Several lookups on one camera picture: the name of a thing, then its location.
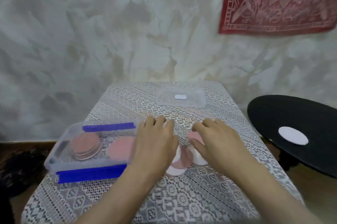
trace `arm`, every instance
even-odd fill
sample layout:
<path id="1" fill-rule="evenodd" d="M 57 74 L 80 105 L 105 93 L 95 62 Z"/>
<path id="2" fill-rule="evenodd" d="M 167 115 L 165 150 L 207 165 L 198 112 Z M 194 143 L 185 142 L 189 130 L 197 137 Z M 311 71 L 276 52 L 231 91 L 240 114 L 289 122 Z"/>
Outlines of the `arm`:
<path id="1" fill-rule="evenodd" d="M 195 123 L 204 145 L 190 143 L 219 173 L 233 180 L 269 223 L 319 224 L 306 207 L 297 201 L 246 149 L 237 132 L 223 121 L 207 118 Z"/>
<path id="2" fill-rule="evenodd" d="M 179 145 L 174 122 L 149 116 L 139 125 L 133 162 L 112 188 L 76 224 L 129 223 L 150 190 L 165 175 Z"/>

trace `black disc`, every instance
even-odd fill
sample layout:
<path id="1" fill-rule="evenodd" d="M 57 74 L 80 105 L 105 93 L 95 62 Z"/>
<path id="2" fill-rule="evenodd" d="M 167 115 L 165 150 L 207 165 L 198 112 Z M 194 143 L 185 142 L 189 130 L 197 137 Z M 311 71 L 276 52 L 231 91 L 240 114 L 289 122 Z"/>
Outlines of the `black disc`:
<path id="1" fill-rule="evenodd" d="M 256 130 L 300 162 L 337 177 L 337 109 L 311 100 L 265 95 L 252 100 L 248 117 Z M 309 140 L 304 146 L 286 141 L 278 129 L 288 126 Z"/>

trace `left hand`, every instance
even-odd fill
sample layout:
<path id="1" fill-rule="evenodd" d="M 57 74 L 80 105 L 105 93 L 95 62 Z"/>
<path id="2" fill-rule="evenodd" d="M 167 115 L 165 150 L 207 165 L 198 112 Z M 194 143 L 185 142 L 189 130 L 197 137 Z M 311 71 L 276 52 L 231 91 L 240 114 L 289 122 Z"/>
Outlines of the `left hand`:
<path id="1" fill-rule="evenodd" d="M 148 116 L 138 127 L 133 166 L 146 172 L 157 182 L 161 179 L 176 155 L 179 140 L 173 135 L 174 121 L 159 116 Z"/>

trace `plastic container lid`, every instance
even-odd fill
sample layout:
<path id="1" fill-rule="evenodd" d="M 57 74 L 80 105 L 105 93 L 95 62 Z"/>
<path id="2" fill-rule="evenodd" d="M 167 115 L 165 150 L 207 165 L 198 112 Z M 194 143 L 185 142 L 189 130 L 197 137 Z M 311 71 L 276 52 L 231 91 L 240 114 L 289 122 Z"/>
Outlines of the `plastic container lid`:
<path id="1" fill-rule="evenodd" d="M 163 86 L 157 94 L 159 105 L 202 108 L 206 105 L 206 95 L 200 87 Z"/>
<path id="2" fill-rule="evenodd" d="M 55 144 L 48 155 L 44 166 L 50 172 L 98 168 L 127 164 L 125 161 L 113 161 L 106 154 L 109 145 L 122 136 L 137 135 L 140 124 L 137 118 L 115 118 L 97 121 L 84 121 L 71 125 Z M 93 157 L 79 160 L 71 149 L 71 141 L 84 132 L 97 132 L 100 140 L 100 150 Z"/>

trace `hand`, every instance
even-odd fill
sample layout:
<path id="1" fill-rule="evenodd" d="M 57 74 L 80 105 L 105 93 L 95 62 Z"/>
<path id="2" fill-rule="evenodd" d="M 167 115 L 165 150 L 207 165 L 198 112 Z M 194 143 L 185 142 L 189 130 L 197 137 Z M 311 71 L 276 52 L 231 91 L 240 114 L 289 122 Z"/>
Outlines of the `hand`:
<path id="1" fill-rule="evenodd" d="M 202 123 L 195 123 L 192 131 L 200 134 L 204 145 L 196 139 L 190 143 L 217 172 L 232 180 L 258 163 L 238 133 L 220 119 L 206 118 Z"/>
<path id="2" fill-rule="evenodd" d="M 148 116 L 138 127 L 136 149 L 132 165 L 146 172 L 152 180 L 161 179 L 176 155 L 179 140 L 173 135 L 174 121 Z"/>

